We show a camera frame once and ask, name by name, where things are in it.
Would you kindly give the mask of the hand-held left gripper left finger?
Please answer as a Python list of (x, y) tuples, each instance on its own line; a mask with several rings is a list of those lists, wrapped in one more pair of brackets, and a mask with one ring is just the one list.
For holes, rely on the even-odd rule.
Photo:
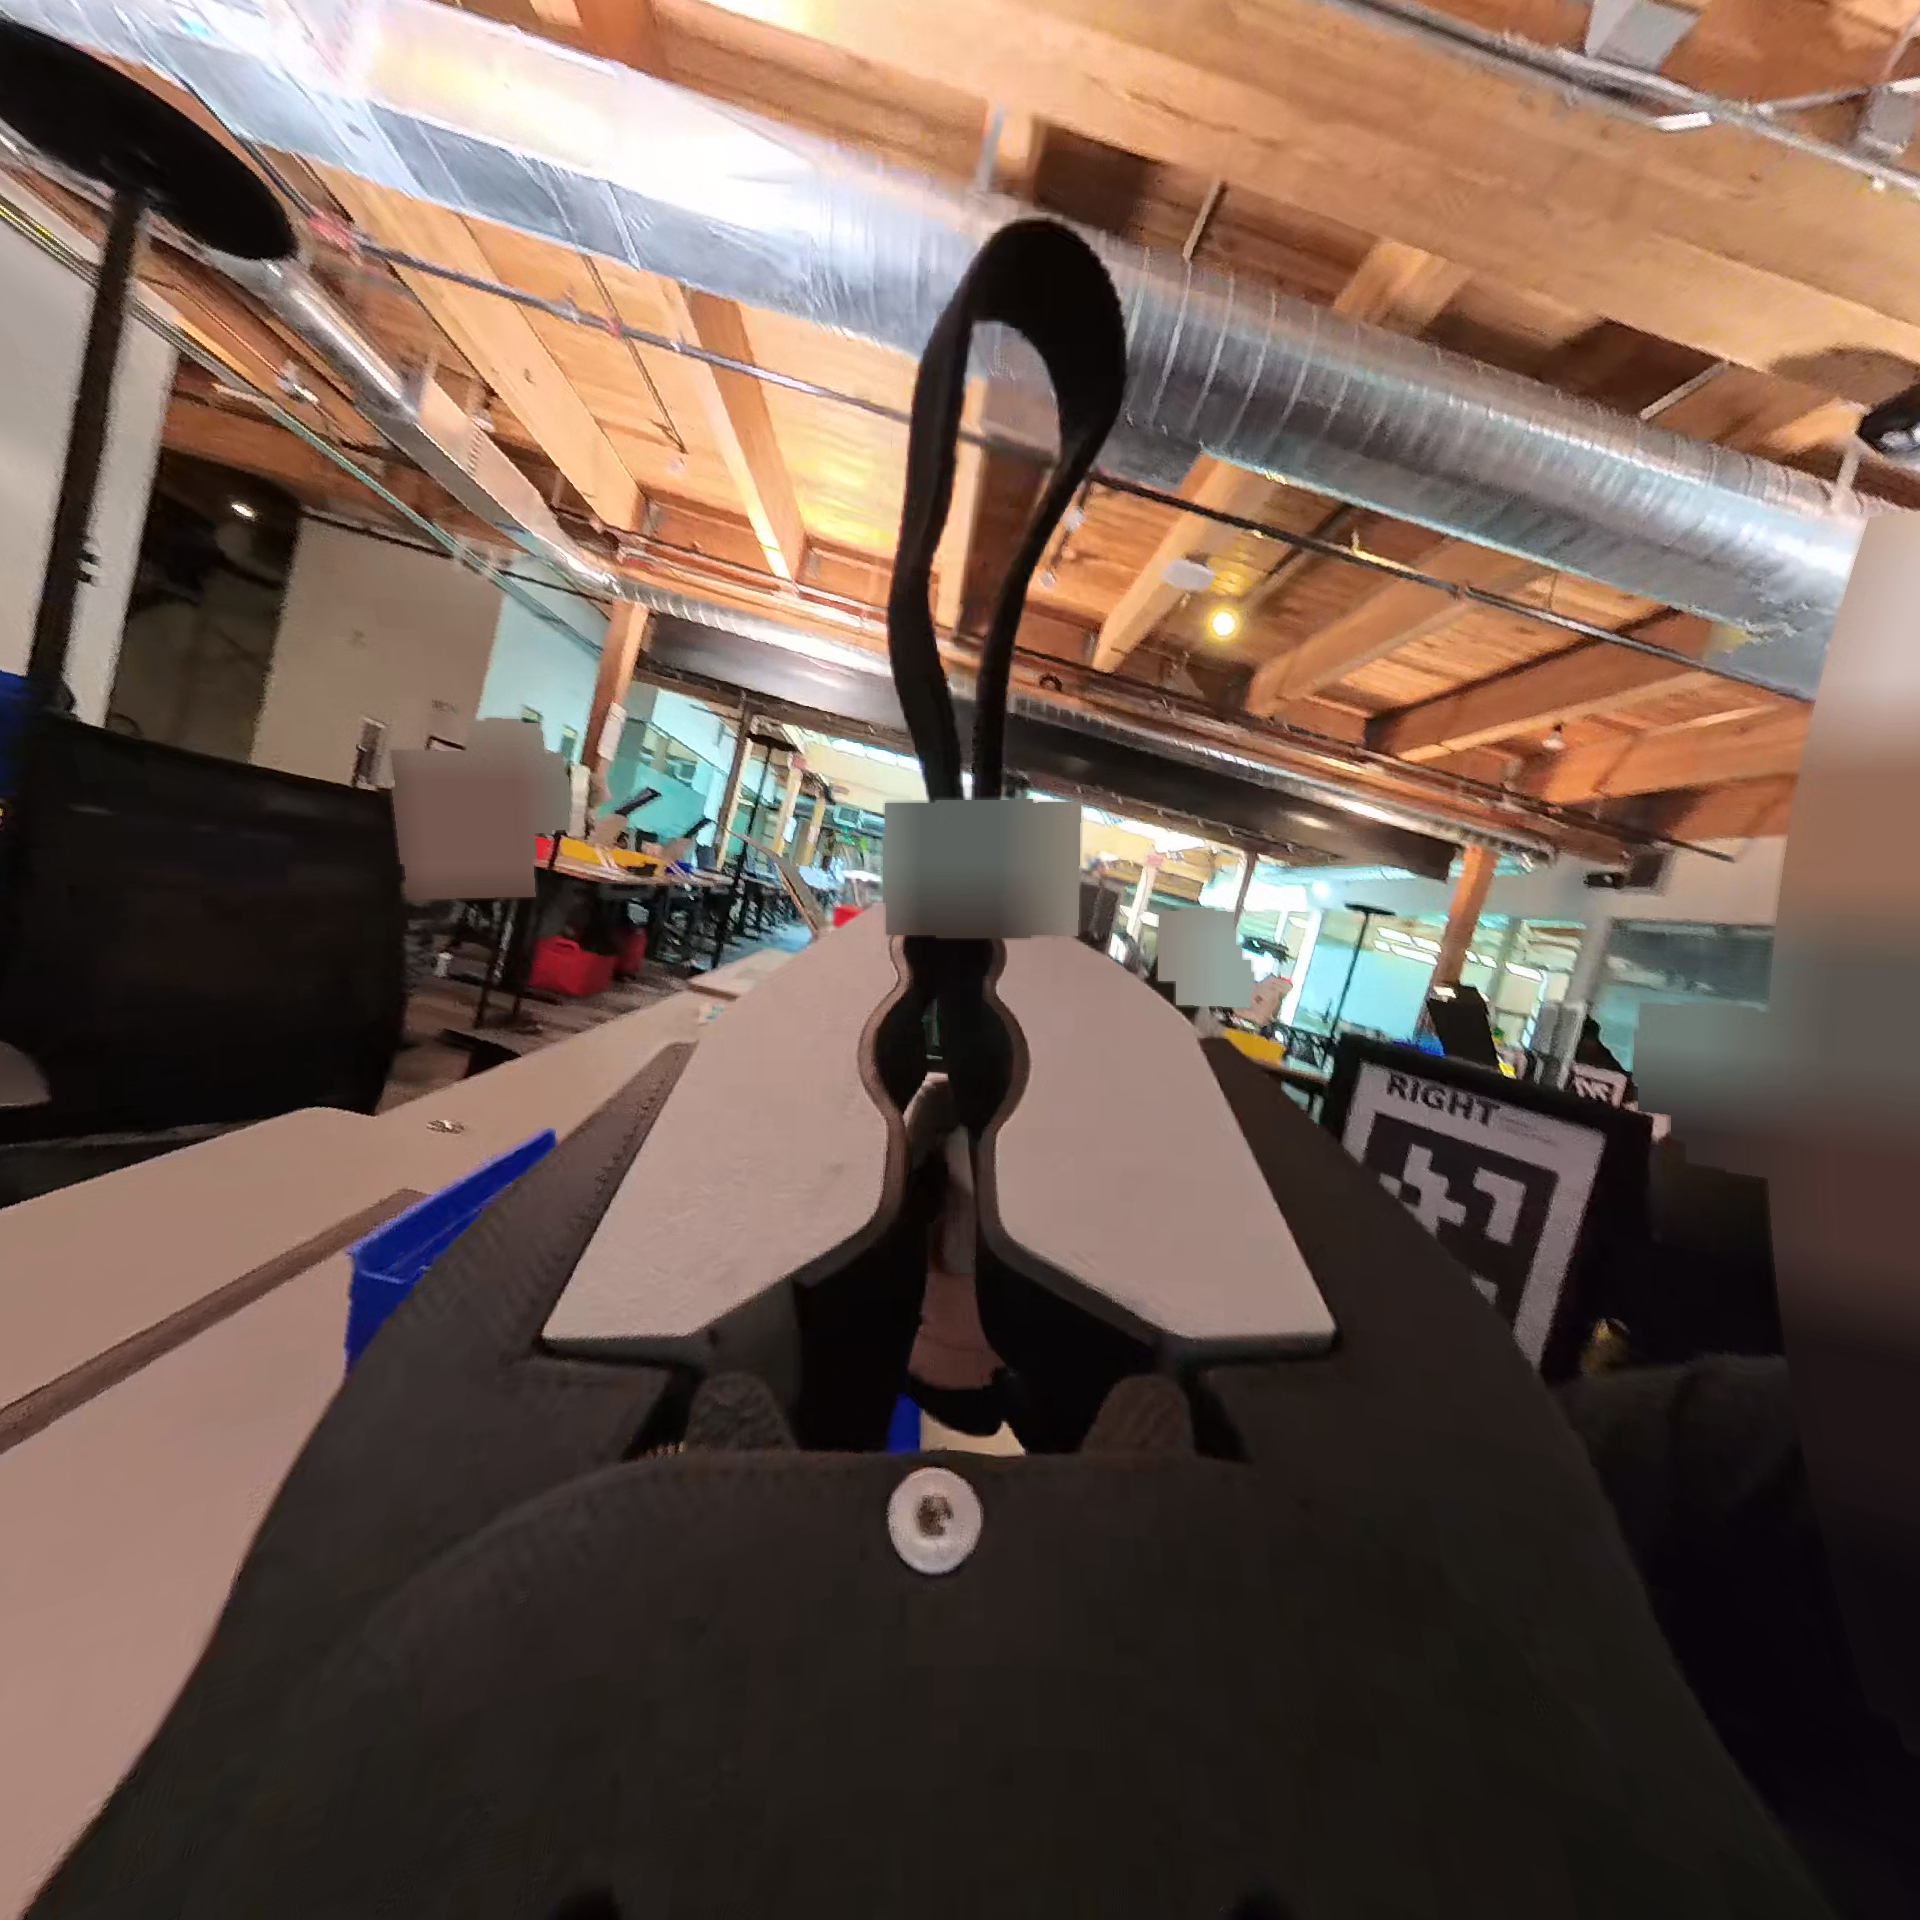
[(884, 929), (844, 929), (731, 1003), (660, 1116), (542, 1325), (615, 1362), (794, 1362), (797, 1295), (846, 1271), (904, 1200), (916, 1043)]

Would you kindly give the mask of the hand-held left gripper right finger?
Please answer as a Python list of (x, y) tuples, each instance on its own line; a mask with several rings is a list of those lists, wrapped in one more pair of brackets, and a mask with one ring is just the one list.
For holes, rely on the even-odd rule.
[(1173, 1362), (1316, 1359), (1337, 1318), (1188, 1018), (1070, 938), (1009, 939), (983, 1245)]

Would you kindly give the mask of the blue plastic bin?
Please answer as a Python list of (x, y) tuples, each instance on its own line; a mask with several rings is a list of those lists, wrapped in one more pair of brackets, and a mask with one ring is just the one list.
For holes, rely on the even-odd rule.
[(542, 1130), (489, 1164), (473, 1166), (458, 1181), (411, 1202), (351, 1247), (347, 1370), (361, 1366), (369, 1342), (421, 1283), (428, 1267), (435, 1267), (450, 1245), (554, 1147), (558, 1132)]

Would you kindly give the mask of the person's right hand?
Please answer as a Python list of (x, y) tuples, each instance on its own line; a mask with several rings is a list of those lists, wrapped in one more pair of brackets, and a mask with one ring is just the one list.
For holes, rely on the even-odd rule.
[(925, 1245), (922, 1325), (909, 1376), (945, 1394), (976, 1394), (997, 1386), (1000, 1359), (976, 1304), (976, 1207), (951, 1189)]

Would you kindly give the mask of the red plastic bin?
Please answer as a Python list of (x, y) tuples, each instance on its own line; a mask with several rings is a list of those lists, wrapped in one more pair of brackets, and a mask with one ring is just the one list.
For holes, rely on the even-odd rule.
[(646, 963), (646, 935), (634, 929), (615, 949), (585, 947), (553, 935), (533, 947), (527, 994), (558, 999), (590, 999), (620, 981), (636, 981)]

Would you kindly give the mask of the person's dark clothing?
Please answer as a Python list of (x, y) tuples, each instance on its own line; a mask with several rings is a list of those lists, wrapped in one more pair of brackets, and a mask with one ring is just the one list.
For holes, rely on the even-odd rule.
[(1702, 1701), (1764, 1669), (1764, 1547), (1797, 1471), (1768, 1184), (1666, 1144), (1610, 1224), (1557, 1390)]

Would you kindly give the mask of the black office chair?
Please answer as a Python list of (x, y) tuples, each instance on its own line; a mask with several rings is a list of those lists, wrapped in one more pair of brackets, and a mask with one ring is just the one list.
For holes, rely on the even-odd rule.
[(34, 723), (3, 824), (3, 1144), (374, 1114), (406, 1013), (391, 796)]

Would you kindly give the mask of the large silver ventilation duct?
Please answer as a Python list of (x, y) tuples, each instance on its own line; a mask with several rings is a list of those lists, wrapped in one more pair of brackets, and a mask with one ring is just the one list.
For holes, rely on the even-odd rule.
[[(3, 4), (232, 137), (527, 237), (922, 353), (991, 193), (440, 4)], [(1811, 691), (1886, 501), (1555, 396), (1282, 289), (1088, 232), (1128, 321), (1123, 454), (1209, 454), (1748, 635)]]

